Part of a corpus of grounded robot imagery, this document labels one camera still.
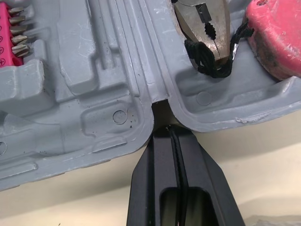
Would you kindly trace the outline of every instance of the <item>red rubber grip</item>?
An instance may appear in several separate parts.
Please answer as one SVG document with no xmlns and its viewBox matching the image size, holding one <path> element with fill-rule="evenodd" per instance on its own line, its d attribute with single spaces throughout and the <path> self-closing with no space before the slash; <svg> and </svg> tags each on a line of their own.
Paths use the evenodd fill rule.
<svg viewBox="0 0 301 226">
<path fill-rule="evenodd" d="M 246 10 L 254 28 L 250 46 L 276 78 L 301 77 L 301 1 L 252 0 Z"/>
<path fill-rule="evenodd" d="M 21 66 L 22 58 L 16 57 L 12 52 L 14 46 L 11 42 L 13 35 L 10 32 L 11 24 L 8 13 L 9 7 L 6 3 L 0 3 L 0 68 L 5 66 Z"/>
</svg>

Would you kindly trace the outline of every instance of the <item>tool case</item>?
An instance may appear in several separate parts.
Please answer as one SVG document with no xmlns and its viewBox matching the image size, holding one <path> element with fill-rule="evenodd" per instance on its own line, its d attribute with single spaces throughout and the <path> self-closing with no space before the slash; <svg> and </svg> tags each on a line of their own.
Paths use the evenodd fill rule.
<svg viewBox="0 0 301 226">
<path fill-rule="evenodd" d="M 0 68 L 0 190 L 138 150 L 161 100 L 198 132 L 301 108 L 301 79 L 273 79 L 245 40 L 231 76 L 198 73 L 170 0 L 4 2 L 33 38 L 24 65 Z M 228 2 L 233 34 L 250 1 Z"/>
</svg>

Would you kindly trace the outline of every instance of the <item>screwdriver bit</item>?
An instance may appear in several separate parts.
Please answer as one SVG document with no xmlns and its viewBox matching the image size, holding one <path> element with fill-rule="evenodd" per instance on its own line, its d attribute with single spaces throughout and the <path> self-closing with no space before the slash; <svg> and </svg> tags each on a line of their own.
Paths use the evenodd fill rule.
<svg viewBox="0 0 301 226">
<path fill-rule="evenodd" d="M 28 45 L 24 45 L 24 44 L 14 46 L 11 49 L 13 51 L 13 54 L 16 57 L 22 57 L 22 56 L 28 54 L 30 51 L 30 47 Z"/>
<path fill-rule="evenodd" d="M 11 8 L 8 10 L 8 13 L 13 16 L 13 15 L 16 15 L 18 13 L 21 13 L 24 11 L 24 7 L 17 7 L 17 8 Z"/>
<path fill-rule="evenodd" d="M 18 45 L 18 44 L 20 45 L 20 44 L 26 43 L 27 39 L 28 39 L 28 37 L 25 35 L 18 35 L 18 36 L 12 37 L 11 42 L 14 45 Z"/>
<path fill-rule="evenodd" d="M 14 26 L 10 27 L 9 29 L 13 36 L 17 36 L 25 32 L 27 30 L 27 26 Z"/>
<path fill-rule="evenodd" d="M 16 17 L 11 17 L 9 19 L 9 22 L 11 25 L 18 24 L 20 22 L 23 22 L 25 20 L 25 16 L 16 16 Z"/>
</svg>

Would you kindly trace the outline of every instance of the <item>pliers jaw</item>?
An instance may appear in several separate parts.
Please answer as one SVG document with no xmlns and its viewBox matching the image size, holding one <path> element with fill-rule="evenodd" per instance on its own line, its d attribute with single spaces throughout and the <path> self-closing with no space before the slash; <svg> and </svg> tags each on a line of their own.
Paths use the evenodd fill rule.
<svg viewBox="0 0 301 226">
<path fill-rule="evenodd" d="M 216 61 L 230 54 L 230 13 L 226 0 L 178 0 L 174 10 L 186 37 L 205 43 Z"/>
</svg>

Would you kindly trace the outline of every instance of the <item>circular indentation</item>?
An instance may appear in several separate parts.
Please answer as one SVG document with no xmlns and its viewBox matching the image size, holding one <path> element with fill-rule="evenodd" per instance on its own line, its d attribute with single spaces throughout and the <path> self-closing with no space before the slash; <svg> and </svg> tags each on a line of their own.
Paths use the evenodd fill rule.
<svg viewBox="0 0 301 226">
<path fill-rule="evenodd" d="M 268 0 L 260 0 L 256 3 L 257 6 L 263 6 L 265 4 L 267 4 Z"/>
<path fill-rule="evenodd" d="M 0 156 L 3 155 L 8 149 L 8 145 L 5 142 L 0 141 Z"/>
<path fill-rule="evenodd" d="M 197 95 L 197 102 L 199 105 L 207 106 L 211 103 L 212 96 L 210 93 L 203 91 Z"/>
<path fill-rule="evenodd" d="M 113 114 L 113 120 L 117 125 L 122 125 L 127 120 L 127 113 L 125 113 L 124 111 L 121 111 L 121 110 L 116 111 Z"/>
</svg>

